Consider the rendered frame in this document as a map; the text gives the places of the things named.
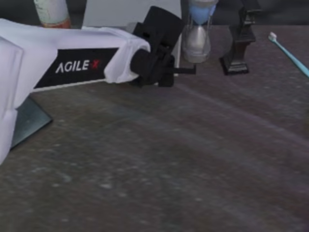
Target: robotic arm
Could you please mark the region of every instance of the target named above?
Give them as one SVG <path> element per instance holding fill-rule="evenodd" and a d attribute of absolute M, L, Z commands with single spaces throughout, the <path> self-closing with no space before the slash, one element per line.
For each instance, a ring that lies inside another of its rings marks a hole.
<path fill-rule="evenodd" d="M 98 81 L 171 87 L 171 55 L 184 28 L 151 7 L 133 34 L 120 29 L 44 29 L 0 19 L 0 164 L 10 151 L 17 108 L 34 91 Z"/>

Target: toothbrush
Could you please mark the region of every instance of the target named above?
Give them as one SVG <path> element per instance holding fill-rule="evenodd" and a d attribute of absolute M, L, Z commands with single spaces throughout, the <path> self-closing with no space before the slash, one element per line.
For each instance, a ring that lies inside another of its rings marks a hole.
<path fill-rule="evenodd" d="M 288 58 L 290 58 L 293 63 L 309 78 L 309 69 L 277 41 L 277 35 L 275 33 L 271 32 L 268 38 L 270 41 L 276 44 L 288 56 Z"/>

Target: black stand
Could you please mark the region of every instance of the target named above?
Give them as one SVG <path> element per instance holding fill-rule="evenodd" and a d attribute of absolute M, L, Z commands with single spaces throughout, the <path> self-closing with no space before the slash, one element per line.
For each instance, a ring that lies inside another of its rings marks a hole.
<path fill-rule="evenodd" d="M 51 123 L 53 119 L 30 97 L 18 108 L 11 149 Z"/>
<path fill-rule="evenodd" d="M 240 23 L 230 26 L 233 42 L 230 51 L 220 58 L 225 75 L 245 74 L 249 72 L 244 59 L 246 48 L 255 42 L 251 25 L 255 23 L 255 14 L 261 12 L 256 0 L 242 0 L 243 8 L 239 11 Z"/>

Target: gray table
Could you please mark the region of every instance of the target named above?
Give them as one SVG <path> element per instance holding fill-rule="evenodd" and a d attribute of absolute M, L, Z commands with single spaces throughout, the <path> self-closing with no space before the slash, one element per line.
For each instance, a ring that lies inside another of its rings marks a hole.
<path fill-rule="evenodd" d="M 88 0 L 84 15 L 85 27 L 118 27 L 132 32 L 137 22 L 143 22 L 150 7 L 158 6 L 181 18 L 181 0 Z M 179 67 L 181 38 L 173 55 Z"/>
<path fill-rule="evenodd" d="M 105 83 L 33 94 L 54 123 L 0 167 L 3 232 L 304 232 L 308 27 L 254 27 L 248 75 L 212 56 L 174 88 Z"/>

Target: agile-x logo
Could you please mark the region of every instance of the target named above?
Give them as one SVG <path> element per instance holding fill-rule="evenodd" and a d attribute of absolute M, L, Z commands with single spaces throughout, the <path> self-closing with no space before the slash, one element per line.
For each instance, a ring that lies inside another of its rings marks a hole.
<path fill-rule="evenodd" d="M 58 68 L 56 69 L 57 73 L 69 73 L 69 72 L 80 72 L 80 71 L 87 71 L 89 69 L 98 69 L 100 64 L 99 59 L 91 60 L 75 60 L 75 61 L 68 61 L 68 62 L 62 62 L 59 64 Z"/>

